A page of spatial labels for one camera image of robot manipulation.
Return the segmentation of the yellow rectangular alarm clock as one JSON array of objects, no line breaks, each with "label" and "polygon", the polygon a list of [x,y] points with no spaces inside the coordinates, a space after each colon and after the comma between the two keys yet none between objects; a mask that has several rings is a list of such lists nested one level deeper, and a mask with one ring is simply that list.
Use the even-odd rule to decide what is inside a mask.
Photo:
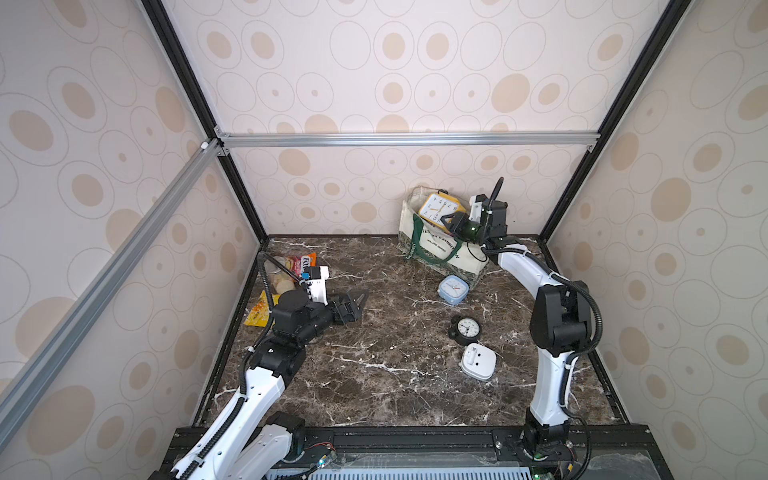
[{"label": "yellow rectangular alarm clock", "polygon": [[424,221],[439,228],[445,227],[442,222],[444,216],[453,215],[457,212],[466,212],[460,200],[440,191],[429,194],[422,206],[416,211]]}]

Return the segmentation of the blue square clock white face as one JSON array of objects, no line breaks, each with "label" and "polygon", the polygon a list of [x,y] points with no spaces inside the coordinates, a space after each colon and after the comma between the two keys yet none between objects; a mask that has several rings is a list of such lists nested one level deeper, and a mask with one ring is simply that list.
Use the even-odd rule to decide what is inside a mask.
[{"label": "blue square clock white face", "polygon": [[470,291],[469,284],[456,275],[446,276],[438,285],[438,296],[447,304],[457,306]]}]

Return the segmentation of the small black round clock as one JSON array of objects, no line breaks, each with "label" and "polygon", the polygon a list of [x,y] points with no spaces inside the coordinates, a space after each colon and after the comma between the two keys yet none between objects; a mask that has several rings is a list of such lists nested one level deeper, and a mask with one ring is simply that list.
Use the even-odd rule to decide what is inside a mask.
[{"label": "small black round clock", "polygon": [[482,333],[480,323],[472,317],[455,315],[450,322],[448,337],[461,346],[479,341]]}]

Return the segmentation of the white square clock face-down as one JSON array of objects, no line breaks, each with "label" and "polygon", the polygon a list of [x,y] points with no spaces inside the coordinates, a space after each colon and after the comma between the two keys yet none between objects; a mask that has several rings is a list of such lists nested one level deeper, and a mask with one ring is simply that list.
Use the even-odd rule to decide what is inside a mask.
[{"label": "white square clock face-down", "polygon": [[464,374],[480,381],[489,380],[496,369],[497,355],[490,348],[472,343],[467,345],[460,361]]}]

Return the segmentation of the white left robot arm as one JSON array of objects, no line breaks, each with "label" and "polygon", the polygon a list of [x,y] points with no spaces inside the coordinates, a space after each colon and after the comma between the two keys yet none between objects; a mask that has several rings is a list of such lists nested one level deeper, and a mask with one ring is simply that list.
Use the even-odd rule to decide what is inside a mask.
[{"label": "white left robot arm", "polygon": [[329,295],[317,268],[290,277],[296,289],[266,297],[267,325],[242,360],[229,403],[170,471],[155,471],[152,478],[260,479],[275,464],[302,457],[304,420],[268,411],[298,373],[307,346],[332,325],[360,320],[369,293]]}]

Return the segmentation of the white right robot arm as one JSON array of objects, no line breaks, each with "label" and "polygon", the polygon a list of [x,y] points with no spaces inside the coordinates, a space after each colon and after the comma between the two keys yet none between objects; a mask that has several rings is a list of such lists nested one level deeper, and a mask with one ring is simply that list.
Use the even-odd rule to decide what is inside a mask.
[{"label": "white right robot arm", "polygon": [[555,272],[506,232],[506,208],[495,195],[479,195],[470,212],[438,219],[454,238],[478,245],[534,297],[529,331],[538,351],[537,379],[520,446],[533,461],[553,460],[567,446],[571,424],[584,422],[569,409],[568,396],[578,359],[593,352],[602,337],[602,316],[585,283]]}]

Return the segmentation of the yellow chips snack bag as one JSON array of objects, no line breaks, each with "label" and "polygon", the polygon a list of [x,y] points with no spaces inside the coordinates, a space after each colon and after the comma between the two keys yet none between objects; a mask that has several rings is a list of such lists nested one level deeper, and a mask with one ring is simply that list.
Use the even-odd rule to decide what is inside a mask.
[{"label": "yellow chips snack bag", "polygon": [[258,301],[250,309],[243,324],[250,327],[264,328],[270,316],[269,302],[265,292],[261,292]]}]

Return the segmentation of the aluminium horizontal back rail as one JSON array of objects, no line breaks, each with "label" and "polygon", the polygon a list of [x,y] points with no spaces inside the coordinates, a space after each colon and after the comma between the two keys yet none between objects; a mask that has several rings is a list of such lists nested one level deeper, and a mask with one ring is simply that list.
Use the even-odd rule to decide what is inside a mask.
[{"label": "aluminium horizontal back rail", "polygon": [[323,148],[323,147],[402,147],[402,146],[514,146],[514,145],[594,145],[596,131],[522,132],[422,132],[422,133],[311,133],[311,134],[234,134],[224,133],[227,148]]}]

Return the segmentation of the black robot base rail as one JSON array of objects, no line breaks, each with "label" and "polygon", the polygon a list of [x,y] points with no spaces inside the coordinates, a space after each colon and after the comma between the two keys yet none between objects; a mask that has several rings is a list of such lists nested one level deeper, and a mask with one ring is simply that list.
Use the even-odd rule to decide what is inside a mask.
[{"label": "black robot base rail", "polygon": [[576,426],[542,461],[524,455],[518,427],[308,427],[305,450],[263,479],[669,479],[646,426]]}]

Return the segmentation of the black right frame post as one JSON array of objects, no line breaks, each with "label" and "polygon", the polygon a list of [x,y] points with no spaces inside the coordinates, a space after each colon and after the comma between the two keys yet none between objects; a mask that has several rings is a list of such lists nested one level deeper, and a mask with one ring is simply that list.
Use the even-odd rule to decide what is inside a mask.
[{"label": "black right frame post", "polygon": [[597,132],[599,137],[593,147],[587,149],[577,168],[561,194],[556,206],[539,234],[539,243],[546,245],[563,220],[573,200],[585,183],[602,151],[618,128],[622,118],[635,100],[640,88],[657,63],[665,46],[672,38],[676,28],[691,6],[691,0],[669,1],[651,30],[648,40],[643,44],[637,60],[634,62],[627,79],[622,84],[611,104],[606,117]]}]

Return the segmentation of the black vertical frame post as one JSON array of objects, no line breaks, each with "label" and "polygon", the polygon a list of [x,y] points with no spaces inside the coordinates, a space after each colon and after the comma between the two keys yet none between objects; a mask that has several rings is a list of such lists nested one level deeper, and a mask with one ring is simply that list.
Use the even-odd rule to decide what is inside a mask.
[{"label": "black vertical frame post", "polygon": [[[172,25],[170,15],[162,1],[140,1],[149,22],[157,35],[168,61],[190,103],[196,119],[200,123],[206,137],[214,140],[223,140],[218,130],[218,123],[205,97],[204,91],[194,73],[192,65],[186,55],[186,51]],[[225,176],[235,193],[235,197],[242,208],[251,230],[256,236],[262,248],[269,244],[269,235],[258,216],[254,203],[246,189],[245,182],[235,164],[232,155],[226,148],[224,153],[218,156],[219,163]]]}]

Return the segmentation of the aluminium left side rail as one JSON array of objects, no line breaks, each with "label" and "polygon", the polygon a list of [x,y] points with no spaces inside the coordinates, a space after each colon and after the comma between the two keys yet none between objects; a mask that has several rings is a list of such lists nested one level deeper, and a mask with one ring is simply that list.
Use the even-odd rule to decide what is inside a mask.
[{"label": "aluminium left side rail", "polygon": [[10,385],[1,402],[2,449],[7,448],[222,146],[221,140],[211,138],[198,149]]}]

